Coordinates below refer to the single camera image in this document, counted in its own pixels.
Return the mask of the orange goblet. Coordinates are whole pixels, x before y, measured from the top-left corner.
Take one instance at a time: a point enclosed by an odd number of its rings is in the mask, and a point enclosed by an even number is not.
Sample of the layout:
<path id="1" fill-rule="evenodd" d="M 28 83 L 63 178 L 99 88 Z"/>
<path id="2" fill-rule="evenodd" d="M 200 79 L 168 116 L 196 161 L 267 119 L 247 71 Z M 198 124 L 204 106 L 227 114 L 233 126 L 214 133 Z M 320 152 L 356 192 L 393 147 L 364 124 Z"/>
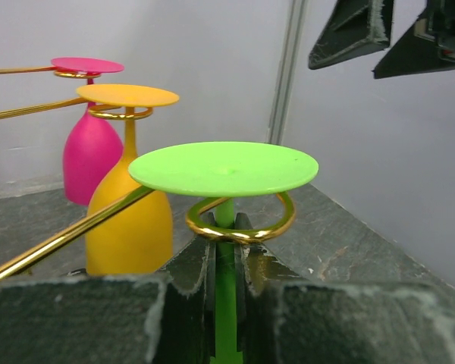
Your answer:
<path id="1" fill-rule="evenodd" d="M 164 89 L 129 84 L 91 84 L 77 88 L 77 94 L 93 103 L 92 116 L 125 123 L 123 152 L 89 202 L 87 214 L 92 215 L 139 187 L 128 173 L 138 156 L 136 121 L 179 97 Z M 173 218 L 166 194 L 158 191 L 139 199 L 86 233 L 85 241 L 90 276 L 154 272 L 173 255 Z"/>

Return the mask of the gold wine glass rack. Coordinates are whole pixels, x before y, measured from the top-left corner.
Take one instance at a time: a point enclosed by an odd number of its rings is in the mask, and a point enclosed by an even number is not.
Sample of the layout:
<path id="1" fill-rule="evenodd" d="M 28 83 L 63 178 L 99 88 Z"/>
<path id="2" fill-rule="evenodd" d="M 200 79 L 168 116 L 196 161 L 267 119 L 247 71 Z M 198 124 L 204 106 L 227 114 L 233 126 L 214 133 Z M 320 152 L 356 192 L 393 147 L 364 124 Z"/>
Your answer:
<path id="1" fill-rule="evenodd" d="M 130 208 L 138 209 L 144 206 L 162 208 L 164 213 L 159 220 L 163 231 L 156 231 L 154 235 L 163 239 L 171 238 L 173 223 L 171 208 L 166 195 L 141 187 L 127 173 L 129 164 L 137 156 L 136 122 L 141 118 L 149 117 L 153 113 L 154 105 L 148 105 L 142 113 L 134 112 L 133 107 L 129 106 L 123 114 L 112 114 L 109 112 L 111 105 L 105 104 L 103 101 L 79 96 L 76 99 L 0 111 L 0 120 L 82 103 L 87 105 L 86 111 L 96 118 L 105 119 L 107 122 L 110 120 L 123 120 L 125 122 L 125 144 L 123 145 L 121 157 L 94 191 L 92 202 L 89 203 L 93 210 L 88 212 L 87 216 L 78 223 L 1 265 L 0 281 L 31 269 L 46 257 L 84 234 L 91 234 L 96 230 L 103 231 L 105 228 L 110 228 L 111 235 L 119 234 L 121 226 L 119 224 L 111 225 L 110 221 Z"/>

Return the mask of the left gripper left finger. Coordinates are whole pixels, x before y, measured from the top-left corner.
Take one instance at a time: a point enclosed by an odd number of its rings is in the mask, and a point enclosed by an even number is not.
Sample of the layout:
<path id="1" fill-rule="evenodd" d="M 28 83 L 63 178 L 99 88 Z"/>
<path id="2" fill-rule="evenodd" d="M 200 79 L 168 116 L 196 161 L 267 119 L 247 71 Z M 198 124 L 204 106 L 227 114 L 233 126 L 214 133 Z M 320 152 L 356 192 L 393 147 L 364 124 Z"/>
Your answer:
<path id="1" fill-rule="evenodd" d="M 214 255 L 195 237 L 150 275 L 0 284 L 0 363 L 207 363 Z"/>

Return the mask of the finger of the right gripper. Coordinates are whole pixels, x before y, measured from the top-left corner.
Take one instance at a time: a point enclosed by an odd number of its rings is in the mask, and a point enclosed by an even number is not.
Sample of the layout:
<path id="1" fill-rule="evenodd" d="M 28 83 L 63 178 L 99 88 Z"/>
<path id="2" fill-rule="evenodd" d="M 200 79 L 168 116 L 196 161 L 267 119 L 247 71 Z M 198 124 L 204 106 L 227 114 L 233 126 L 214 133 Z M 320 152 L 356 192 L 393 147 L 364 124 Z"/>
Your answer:
<path id="1" fill-rule="evenodd" d="M 391 44 L 393 0 L 337 0 L 308 56 L 318 70 L 388 48 Z"/>
<path id="2" fill-rule="evenodd" d="M 375 79 L 455 70 L 455 1 L 427 1 L 373 70 Z"/>

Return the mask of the magenta goblet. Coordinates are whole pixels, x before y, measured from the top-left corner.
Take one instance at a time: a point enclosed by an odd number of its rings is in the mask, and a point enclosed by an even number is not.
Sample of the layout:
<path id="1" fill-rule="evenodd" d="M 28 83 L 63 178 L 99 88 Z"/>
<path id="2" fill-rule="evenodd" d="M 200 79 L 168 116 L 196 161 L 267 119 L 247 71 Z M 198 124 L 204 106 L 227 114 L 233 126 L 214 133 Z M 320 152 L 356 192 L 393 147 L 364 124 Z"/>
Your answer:
<path id="1" fill-rule="evenodd" d="M 58 71 L 73 71 L 93 78 L 117 73 L 122 64 L 97 58 L 60 57 L 52 59 Z M 62 157 L 64 193 L 68 200 L 87 206 L 105 175 L 116 165 L 123 144 L 115 129 L 105 120 L 85 111 L 67 137 Z"/>

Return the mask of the green goblet front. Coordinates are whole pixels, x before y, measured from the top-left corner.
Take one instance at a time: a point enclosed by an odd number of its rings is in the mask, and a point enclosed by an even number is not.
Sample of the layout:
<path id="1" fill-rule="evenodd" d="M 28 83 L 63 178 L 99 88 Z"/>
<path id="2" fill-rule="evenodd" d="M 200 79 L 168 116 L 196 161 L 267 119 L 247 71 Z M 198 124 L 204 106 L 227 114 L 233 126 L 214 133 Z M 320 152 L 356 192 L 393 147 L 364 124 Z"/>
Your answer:
<path id="1" fill-rule="evenodd" d="M 153 190 L 202 196 L 187 213 L 189 228 L 215 244 L 215 354 L 212 363 L 242 363 L 237 349 L 236 274 L 238 242 L 258 243 L 284 233 L 294 220 L 288 191 L 310 182 L 319 164 L 297 149 L 269 143 L 199 142 L 149 152 L 128 167 L 130 176 Z M 257 232 L 235 232 L 234 198 L 276 194 L 284 217 Z"/>

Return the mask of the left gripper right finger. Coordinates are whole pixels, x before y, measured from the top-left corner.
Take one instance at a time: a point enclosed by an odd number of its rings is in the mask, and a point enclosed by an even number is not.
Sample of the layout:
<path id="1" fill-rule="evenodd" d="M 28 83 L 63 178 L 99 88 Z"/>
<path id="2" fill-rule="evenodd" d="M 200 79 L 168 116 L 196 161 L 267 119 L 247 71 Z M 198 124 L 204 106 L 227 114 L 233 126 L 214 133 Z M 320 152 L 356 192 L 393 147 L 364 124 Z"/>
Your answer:
<path id="1" fill-rule="evenodd" d="M 347 212 L 234 261 L 246 363 L 455 363 L 455 289 Z"/>

